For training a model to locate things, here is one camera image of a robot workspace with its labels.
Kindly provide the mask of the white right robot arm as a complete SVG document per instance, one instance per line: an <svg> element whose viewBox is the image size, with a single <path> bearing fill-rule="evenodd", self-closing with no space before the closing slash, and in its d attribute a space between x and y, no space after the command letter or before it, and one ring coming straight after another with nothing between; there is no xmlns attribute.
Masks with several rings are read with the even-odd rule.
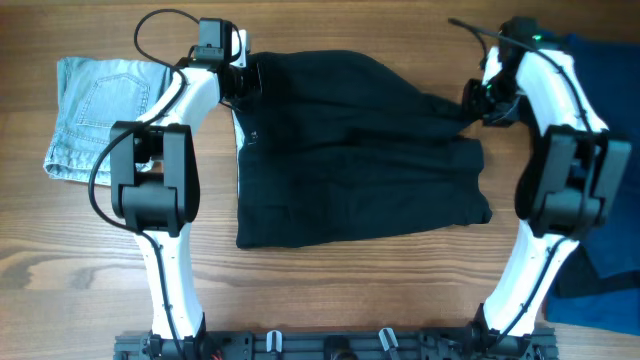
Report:
<svg viewBox="0 0 640 360"><path fill-rule="evenodd" d="M492 36L498 44L483 50L483 79L465 85L465 115L486 126L523 122L538 141L516 188L514 249L480 309L489 351L532 334L557 272L606 222L631 155L630 142L594 112L574 58L535 19L515 16Z"/></svg>

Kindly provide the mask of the black shorts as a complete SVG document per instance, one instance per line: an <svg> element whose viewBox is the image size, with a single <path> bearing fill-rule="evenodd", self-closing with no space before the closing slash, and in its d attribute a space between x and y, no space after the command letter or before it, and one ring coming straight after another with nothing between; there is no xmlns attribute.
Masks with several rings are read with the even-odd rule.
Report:
<svg viewBox="0 0 640 360"><path fill-rule="evenodd" d="M483 149L461 106L364 54L261 52L235 105L241 249L486 224Z"/></svg>

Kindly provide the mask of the black garment in pile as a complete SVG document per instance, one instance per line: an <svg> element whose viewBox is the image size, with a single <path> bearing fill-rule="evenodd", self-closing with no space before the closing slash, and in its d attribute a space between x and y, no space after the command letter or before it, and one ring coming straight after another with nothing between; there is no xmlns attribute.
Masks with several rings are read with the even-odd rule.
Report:
<svg viewBox="0 0 640 360"><path fill-rule="evenodd" d="M638 271L602 277L597 273L586 250L579 246L559 270L552 293L560 298L577 298L638 289Z"/></svg>

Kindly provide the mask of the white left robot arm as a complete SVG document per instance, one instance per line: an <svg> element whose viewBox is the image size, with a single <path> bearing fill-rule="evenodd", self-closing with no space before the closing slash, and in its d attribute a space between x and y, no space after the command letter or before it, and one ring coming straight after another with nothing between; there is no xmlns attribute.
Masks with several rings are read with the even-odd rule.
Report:
<svg viewBox="0 0 640 360"><path fill-rule="evenodd" d="M143 255L153 305L151 334L163 342L183 344L203 331L190 252L200 205L193 135L221 101L259 88L258 70L245 60L222 68L189 65L173 74L148 111L111 129L112 208Z"/></svg>

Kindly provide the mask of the folded light blue jeans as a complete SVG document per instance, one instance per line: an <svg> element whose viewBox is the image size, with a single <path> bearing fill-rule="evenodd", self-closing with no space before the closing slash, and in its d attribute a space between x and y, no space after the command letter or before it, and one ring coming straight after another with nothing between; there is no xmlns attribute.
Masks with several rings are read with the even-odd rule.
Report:
<svg viewBox="0 0 640 360"><path fill-rule="evenodd" d="M57 62L58 115L43 168L51 179L86 183L118 121L150 110L171 71L138 60L65 57Z"/></svg>

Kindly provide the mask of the blue garment in pile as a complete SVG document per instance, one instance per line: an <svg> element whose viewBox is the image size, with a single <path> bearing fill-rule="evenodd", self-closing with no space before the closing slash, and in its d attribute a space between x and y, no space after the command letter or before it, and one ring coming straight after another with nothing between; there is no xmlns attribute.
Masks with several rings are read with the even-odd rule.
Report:
<svg viewBox="0 0 640 360"><path fill-rule="evenodd" d="M639 47L578 35L566 36L564 43L588 102L607 126L598 138L601 155L621 171L605 224L590 230L579 246L602 277L639 272ZM638 334L639 289L560 298L552 288L548 321Z"/></svg>

